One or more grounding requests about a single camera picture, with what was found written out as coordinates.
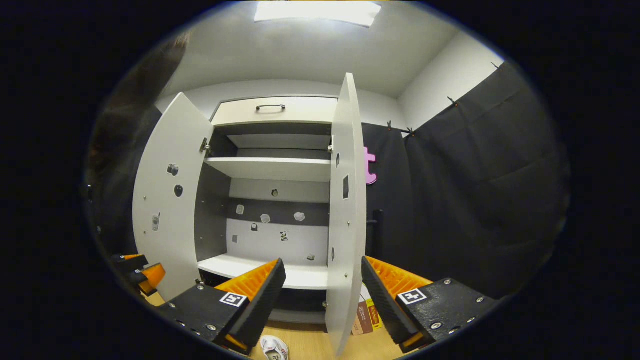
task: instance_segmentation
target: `shoe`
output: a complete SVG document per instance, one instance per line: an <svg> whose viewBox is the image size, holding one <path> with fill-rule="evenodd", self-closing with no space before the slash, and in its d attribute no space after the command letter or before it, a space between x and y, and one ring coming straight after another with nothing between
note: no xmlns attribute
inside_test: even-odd
<svg viewBox="0 0 640 360"><path fill-rule="evenodd" d="M289 360L289 348L275 336L265 335L260 338L260 347L267 360Z"/></svg>

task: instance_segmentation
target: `ceiling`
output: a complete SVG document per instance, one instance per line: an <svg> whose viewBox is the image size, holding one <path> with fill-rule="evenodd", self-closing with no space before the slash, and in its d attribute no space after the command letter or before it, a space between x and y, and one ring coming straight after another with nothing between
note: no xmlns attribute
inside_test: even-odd
<svg viewBox="0 0 640 360"><path fill-rule="evenodd" d="M458 33L410 2L376 2L382 9L368 29L331 20L255 23L258 3L240 1L195 24L164 94L259 79L341 84L351 72L359 89L398 98Z"/></svg>

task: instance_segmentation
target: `open cabinet door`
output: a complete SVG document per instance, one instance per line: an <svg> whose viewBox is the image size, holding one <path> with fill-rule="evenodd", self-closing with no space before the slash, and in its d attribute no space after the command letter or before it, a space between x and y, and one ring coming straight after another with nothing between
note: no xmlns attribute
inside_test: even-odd
<svg viewBox="0 0 640 360"><path fill-rule="evenodd" d="M332 124L326 328L339 356L347 343L362 287L367 189L360 107L353 75L342 83Z"/></svg>
<svg viewBox="0 0 640 360"><path fill-rule="evenodd" d="M166 270L157 287L165 301L200 278L194 216L198 180L213 125L179 93L164 112L142 154L133 190L133 231L138 252Z"/></svg>

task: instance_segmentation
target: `ceiling light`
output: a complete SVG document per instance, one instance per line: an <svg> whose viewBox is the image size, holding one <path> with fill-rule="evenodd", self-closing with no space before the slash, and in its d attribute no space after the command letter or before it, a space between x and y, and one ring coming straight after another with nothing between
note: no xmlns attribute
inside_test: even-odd
<svg viewBox="0 0 640 360"><path fill-rule="evenodd" d="M369 1L259 1L254 21L327 19L368 28L380 8Z"/></svg>

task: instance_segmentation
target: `curtain clip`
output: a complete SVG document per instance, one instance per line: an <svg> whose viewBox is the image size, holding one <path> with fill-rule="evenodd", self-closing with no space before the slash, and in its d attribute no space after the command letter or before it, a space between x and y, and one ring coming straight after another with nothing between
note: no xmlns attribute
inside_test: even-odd
<svg viewBox="0 0 640 360"><path fill-rule="evenodd" d="M458 103L453 101L453 99L451 99L450 97L447 96L447 99L451 100L451 103L453 104L453 106L458 107Z"/></svg>

